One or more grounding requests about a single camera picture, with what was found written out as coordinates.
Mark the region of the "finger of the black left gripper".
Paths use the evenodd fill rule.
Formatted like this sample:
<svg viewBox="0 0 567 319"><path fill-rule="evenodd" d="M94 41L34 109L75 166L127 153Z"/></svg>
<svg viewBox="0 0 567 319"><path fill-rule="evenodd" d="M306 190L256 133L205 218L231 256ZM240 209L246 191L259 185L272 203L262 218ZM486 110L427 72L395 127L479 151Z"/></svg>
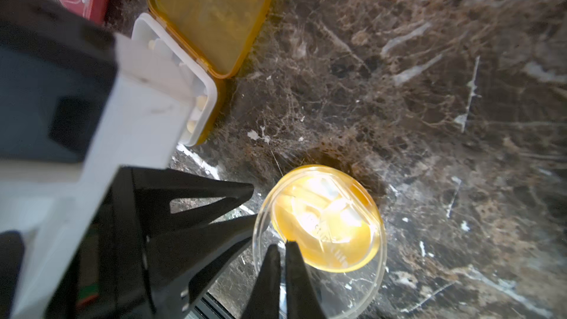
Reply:
<svg viewBox="0 0 567 319"><path fill-rule="evenodd" d="M146 247L155 318L186 318L226 267L252 242L256 216L192 227Z"/></svg>
<svg viewBox="0 0 567 319"><path fill-rule="evenodd" d="M249 183L219 181L174 169L133 168L134 193L141 224L148 236L208 224L238 208L254 193ZM177 213L171 212L175 199L218 200Z"/></svg>

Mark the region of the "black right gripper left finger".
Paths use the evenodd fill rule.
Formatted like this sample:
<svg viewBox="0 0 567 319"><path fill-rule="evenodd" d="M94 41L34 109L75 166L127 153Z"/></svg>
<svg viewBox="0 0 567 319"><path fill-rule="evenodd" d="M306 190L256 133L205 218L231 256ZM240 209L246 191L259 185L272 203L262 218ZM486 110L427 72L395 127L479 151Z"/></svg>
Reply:
<svg viewBox="0 0 567 319"><path fill-rule="evenodd" d="M242 319L278 319L280 283L281 254L277 245L270 245Z"/></svg>

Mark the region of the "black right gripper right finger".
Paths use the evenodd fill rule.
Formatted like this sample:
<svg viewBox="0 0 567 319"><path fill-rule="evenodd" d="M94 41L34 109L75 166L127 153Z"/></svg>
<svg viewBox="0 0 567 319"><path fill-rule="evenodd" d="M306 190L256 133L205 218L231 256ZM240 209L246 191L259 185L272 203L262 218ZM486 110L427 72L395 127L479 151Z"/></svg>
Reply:
<svg viewBox="0 0 567 319"><path fill-rule="evenodd" d="M297 242L286 243L285 267L288 319L325 319Z"/></svg>

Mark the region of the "yellow round pillbox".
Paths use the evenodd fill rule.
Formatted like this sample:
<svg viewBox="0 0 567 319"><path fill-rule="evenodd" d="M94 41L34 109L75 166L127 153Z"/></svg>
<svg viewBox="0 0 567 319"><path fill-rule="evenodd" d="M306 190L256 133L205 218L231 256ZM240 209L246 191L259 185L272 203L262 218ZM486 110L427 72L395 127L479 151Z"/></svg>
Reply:
<svg viewBox="0 0 567 319"><path fill-rule="evenodd" d="M256 271L269 246L296 242L328 318L357 318L373 301L385 274L387 237L376 202L354 178L325 165L284 175L255 221Z"/></svg>

